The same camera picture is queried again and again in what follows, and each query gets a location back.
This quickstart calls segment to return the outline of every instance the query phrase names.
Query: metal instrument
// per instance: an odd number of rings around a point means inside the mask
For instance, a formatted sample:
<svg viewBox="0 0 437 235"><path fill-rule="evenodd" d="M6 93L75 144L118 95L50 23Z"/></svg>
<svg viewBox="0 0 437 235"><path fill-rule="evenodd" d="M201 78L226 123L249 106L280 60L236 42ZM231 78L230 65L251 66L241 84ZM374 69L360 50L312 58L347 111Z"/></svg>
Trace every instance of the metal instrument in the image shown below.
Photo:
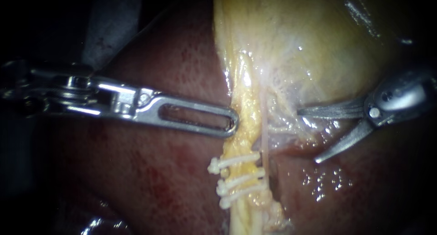
<svg viewBox="0 0 437 235"><path fill-rule="evenodd" d="M436 72L429 67L413 67L387 78L366 96L328 106L301 108L297 114L327 119L361 118L354 129L314 158L321 163L354 146L377 128L422 116L436 102Z"/></svg>
<svg viewBox="0 0 437 235"><path fill-rule="evenodd" d="M114 118L157 127L227 138L238 128L238 114L221 107L165 94L148 87L93 77L90 67L14 60L1 67L0 96L25 116L91 116ZM224 117L218 128L191 121L165 118L164 106L172 106Z"/></svg>

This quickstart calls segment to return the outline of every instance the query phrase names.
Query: dark background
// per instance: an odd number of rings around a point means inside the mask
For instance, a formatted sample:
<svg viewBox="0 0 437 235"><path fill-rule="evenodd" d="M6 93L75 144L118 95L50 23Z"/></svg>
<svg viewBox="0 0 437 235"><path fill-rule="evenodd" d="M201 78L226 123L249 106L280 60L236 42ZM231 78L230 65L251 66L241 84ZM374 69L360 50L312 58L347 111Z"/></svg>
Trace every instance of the dark background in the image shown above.
<svg viewBox="0 0 437 235"><path fill-rule="evenodd" d="M20 56L101 69L172 1L2 0L0 61ZM48 233L57 193L44 135L35 137L37 119L0 114L0 226Z"/></svg>

